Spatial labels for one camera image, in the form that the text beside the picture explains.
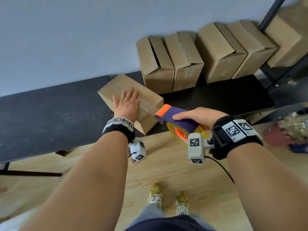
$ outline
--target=person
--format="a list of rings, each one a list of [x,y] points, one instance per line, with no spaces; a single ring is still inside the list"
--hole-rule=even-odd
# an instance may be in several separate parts
[[[138,94],[131,89],[125,94],[122,91],[119,102],[114,97],[114,116],[135,122]],[[212,128],[224,116],[220,111],[197,108],[173,118],[193,119]],[[104,134],[21,230],[114,230],[124,199],[127,150],[125,134]],[[227,161],[254,230],[308,230],[308,186],[274,155],[258,143],[246,143],[232,149]],[[176,197],[176,217],[164,217],[161,198],[162,188],[155,184],[150,205],[127,230],[214,230],[199,217],[187,215],[183,192]]]

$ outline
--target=hand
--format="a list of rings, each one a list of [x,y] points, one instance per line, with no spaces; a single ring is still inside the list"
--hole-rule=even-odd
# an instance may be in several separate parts
[[[128,90],[125,96],[125,90],[122,90],[120,102],[113,96],[113,103],[115,105],[114,117],[125,117],[135,123],[138,117],[139,100],[137,99],[138,92],[133,93],[132,89]]]
[[[175,114],[172,118],[174,120],[192,119],[199,124],[208,126],[210,129],[212,129],[215,122],[224,116],[228,116],[228,114],[214,109],[199,107],[191,111]]]

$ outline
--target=black wrist strap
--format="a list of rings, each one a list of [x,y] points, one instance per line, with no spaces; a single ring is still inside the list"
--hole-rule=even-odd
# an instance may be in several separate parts
[[[121,124],[118,124],[118,125],[111,125],[109,127],[107,127],[105,129],[105,131],[103,132],[103,135],[109,133],[109,132],[112,132],[112,131],[120,131],[122,132],[127,140],[128,140],[128,143],[133,143],[134,142],[134,139],[135,139],[135,129],[132,131],[130,131],[127,127],[121,125]]]
[[[220,160],[226,158],[232,149],[245,143],[258,143],[263,146],[258,136],[246,136],[244,139],[237,142],[232,141],[228,134],[222,129],[222,126],[235,119],[234,116],[224,116],[215,122],[212,128],[215,148],[210,151],[215,159]]]

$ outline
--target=gray wall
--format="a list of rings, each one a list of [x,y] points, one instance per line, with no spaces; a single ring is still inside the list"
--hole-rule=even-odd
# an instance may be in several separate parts
[[[273,2],[0,0],[0,96],[138,71],[140,38],[212,21],[258,21]]]

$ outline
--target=wooden floor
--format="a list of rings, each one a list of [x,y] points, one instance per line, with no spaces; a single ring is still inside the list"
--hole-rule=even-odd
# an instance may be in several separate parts
[[[256,129],[261,132],[267,126]],[[129,161],[124,204],[116,230],[124,230],[148,204],[149,190],[155,182],[163,186],[162,209],[166,216],[175,215],[175,196],[184,190],[190,201],[189,211],[216,229],[252,230],[232,181],[217,163],[208,159],[205,165],[191,164],[187,148],[169,132],[147,136],[144,144],[147,158],[137,165]],[[67,173],[91,146],[79,147],[66,157],[51,153],[16,161],[10,169]],[[265,146],[308,182],[308,155],[291,153],[287,147]],[[220,163],[228,170],[226,160]],[[0,192],[0,219],[40,206],[62,179],[0,176],[0,187],[8,188]]]

